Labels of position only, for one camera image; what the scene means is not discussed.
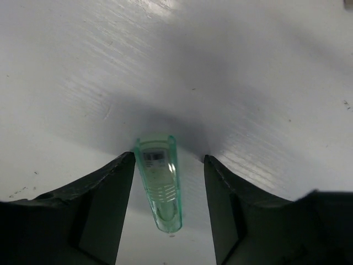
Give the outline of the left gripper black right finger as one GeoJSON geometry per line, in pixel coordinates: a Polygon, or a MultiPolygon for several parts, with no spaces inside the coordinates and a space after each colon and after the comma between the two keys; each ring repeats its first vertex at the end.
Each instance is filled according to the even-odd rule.
{"type": "Polygon", "coordinates": [[[217,264],[351,264],[352,193],[314,190],[292,202],[204,158],[217,264]]]}

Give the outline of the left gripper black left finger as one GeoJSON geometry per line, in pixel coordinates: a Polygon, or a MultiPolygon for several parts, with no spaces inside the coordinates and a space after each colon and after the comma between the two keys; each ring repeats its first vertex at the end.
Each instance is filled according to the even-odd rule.
{"type": "Polygon", "coordinates": [[[115,264],[134,169],[125,152],[32,200],[1,202],[1,263],[115,264]]]}

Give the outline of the green correction tape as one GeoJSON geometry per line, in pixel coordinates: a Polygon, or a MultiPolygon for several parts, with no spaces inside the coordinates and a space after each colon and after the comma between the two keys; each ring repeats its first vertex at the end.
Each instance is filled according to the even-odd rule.
{"type": "Polygon", "coordinates": [[[158,230],[167,234],[183,226],[176,139],[167,134],[140,137],[133,149],[158,230]]]}

